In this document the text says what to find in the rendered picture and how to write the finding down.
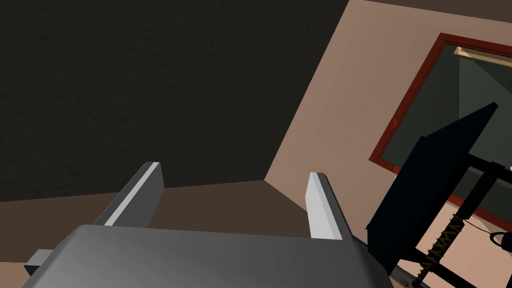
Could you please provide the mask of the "red framed window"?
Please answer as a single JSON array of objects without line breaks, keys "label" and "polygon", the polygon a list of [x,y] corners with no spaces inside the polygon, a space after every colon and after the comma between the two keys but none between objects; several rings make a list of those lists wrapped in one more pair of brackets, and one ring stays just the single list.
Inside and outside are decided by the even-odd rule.
[{"label": "red framed window", "polygon": [[512,169],[512,43],[441,33],[369,160],[398,173],[420,137],[495,102],[471,154]]}]

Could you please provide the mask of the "black floor lamp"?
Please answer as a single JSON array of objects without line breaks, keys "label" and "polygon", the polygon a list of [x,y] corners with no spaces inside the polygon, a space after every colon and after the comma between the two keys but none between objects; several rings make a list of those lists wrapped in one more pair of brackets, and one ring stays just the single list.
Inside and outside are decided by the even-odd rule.
[{"label": "black floor lamp", "polygon": [[[498,105],[490,103],[419,139],[366,227],[367,250],[390,275],[401,260],[418,263],[411,280],[422,288],[434,273],[454,288],[476,288],[440,262],[497,180],[512,185],[512,171],[470,153]],[[417,245],[469,168],[481,177],[427,253]]]}]

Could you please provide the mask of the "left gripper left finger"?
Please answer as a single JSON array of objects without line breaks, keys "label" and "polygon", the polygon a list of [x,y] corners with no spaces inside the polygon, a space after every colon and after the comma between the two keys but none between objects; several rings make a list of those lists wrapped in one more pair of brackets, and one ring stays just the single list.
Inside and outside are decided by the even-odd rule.
[{"label": "left gripper left finger", "polygon": [[161,163],[148,161],[138,169],[93,224],[148,228],[163,191]]}]

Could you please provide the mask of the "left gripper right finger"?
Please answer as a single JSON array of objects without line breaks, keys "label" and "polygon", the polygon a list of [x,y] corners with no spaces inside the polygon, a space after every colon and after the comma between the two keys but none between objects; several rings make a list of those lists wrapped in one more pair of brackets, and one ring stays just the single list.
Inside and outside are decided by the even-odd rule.
[{"label": "left gripper right finger", "polygon": [[353,233],[324,173],[309,173],[305,203],[313,239],[353,240]]}]

